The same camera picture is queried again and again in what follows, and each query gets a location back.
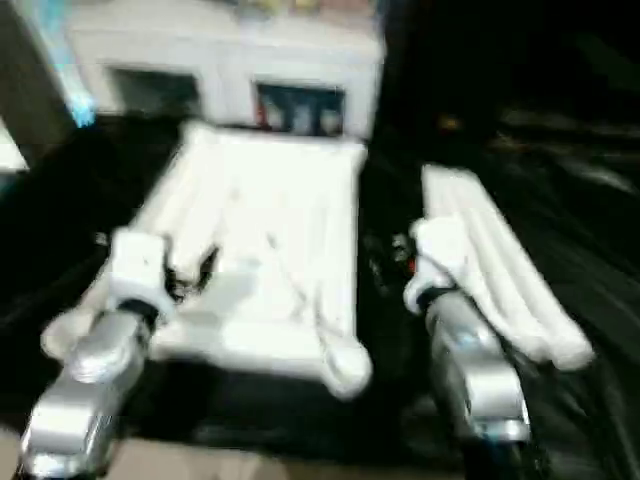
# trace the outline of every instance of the white cabinet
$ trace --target white cabinet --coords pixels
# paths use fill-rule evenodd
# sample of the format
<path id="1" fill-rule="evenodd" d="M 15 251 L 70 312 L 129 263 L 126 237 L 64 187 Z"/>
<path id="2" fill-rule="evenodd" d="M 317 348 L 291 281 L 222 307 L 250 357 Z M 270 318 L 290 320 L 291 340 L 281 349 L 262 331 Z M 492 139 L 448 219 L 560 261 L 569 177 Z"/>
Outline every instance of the white cabinet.
<path id="1" fill-rule="evenodd" d="M 204 0 L 110 0 L 73 4 L 67 35 L 99 110 L 128 105 L 115 70 L 187 77 L 199 112 L 219 124 L 256 125 L 257 85 L 340 91 L 344 133 L 368 137 L 384 48 L 373 23 L 346 28 L 281 16 L 240 22 Z M 160 95 L 170 95 L 170 83 Z"/>

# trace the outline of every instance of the silver robotic arm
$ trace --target silver robotic arm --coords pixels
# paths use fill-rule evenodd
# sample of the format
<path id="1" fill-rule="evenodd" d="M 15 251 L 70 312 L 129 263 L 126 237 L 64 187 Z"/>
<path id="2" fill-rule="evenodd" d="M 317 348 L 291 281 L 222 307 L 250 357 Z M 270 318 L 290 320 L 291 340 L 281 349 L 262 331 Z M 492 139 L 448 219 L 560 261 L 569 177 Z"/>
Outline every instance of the silver robotic arm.
<path id="1" fill-rule="evenodd" d="M 164 242 L 122 230 L 113 243 L 105 310 L 33 408 L 15 478 L 98 478 L 106 468 L 156 317 L 169 305 Z"/>
<path id="2" fill-rule="evenodd" d="M 459 438 L 523 442 L 527 406 L 515 368 L 496 334 L 460 291 L 439 296 L 427 310 L 432 378 L 447 402 Z"/>

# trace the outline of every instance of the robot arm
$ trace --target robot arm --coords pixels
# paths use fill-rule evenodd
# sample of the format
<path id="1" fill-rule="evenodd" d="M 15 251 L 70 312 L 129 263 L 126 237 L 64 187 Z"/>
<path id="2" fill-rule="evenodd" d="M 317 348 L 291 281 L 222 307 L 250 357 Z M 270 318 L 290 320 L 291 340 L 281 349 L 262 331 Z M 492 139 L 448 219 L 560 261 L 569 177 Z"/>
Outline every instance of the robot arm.
<path id="1" fill-rule="evenodd" d="M 520 379 L 500 342 L 460 291 L 427 310 L 432 378 L 462 440 L 525 442 L 530 427 Z"/>
<path id="2" fill-rule="evenodd" d="M 33 408 L 15 478 L 96 478 L 106 468 L 118 416 L 169 305 L 158 240 L 129 231 L 114 236 L 107 308 Z"/>

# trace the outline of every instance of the white fabric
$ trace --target white fabric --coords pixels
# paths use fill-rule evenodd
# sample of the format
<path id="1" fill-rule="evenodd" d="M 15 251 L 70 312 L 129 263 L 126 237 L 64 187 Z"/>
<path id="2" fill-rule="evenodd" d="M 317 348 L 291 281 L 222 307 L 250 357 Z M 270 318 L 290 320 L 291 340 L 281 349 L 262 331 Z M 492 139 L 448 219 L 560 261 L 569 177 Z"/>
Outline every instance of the white fabric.
<path id="1" fill-rule="evenodd" d="M 171 170 L 131 223 L 171 239 L 169 265 L 194 282 L 219 248 L 205 290 L 159 327 L 150 355 L 320 379 L 357 394 L 371 364 L 355 337 L 357 143 L 216 130 L 192 123 Z M 53 321 L 43 349 L 64 358 L 103 307 L 101 273 Z"/>
<path id="2" fill-rule="evenodd" d="M 175 302 L 166 290 L 166 250 L 162 236 L 116 230 L 111 239 L 106 309 L 115 311 L 122 302 L 140 300 L 156 307 L 163 322 L 177 320 Z"/>
<path id="3" fill-rule="evenodd" d="M 442 286 L 442 268 L 434 269 L 435 260 L 474 297 L 487 320 L 532 360 L 551 360 L 564 370 L 589 363 L 594 357 L 589 341 L 478 178 L 426 166 L 422 182 L 427 219 L 412 229 L 420 255 L 417 273 L 405 289 L 408 307 L 416 309 L 417 295 L 425 287 Z"/>

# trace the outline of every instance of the floor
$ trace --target floor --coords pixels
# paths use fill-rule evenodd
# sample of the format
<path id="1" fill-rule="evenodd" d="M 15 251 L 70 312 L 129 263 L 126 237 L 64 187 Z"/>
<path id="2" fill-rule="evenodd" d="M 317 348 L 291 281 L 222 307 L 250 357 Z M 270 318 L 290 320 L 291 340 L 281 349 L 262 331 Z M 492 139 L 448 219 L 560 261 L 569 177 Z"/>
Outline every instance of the floor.
<path id="1" fill-rule="evenodd" d="M 0 478 L 11 478 L 18 437 L 0 430 Z M 461 480 L 402 469 L 366 469 L 282 460 L 248 452 L 129 440 L 122 444 L 107 480 Z"/>

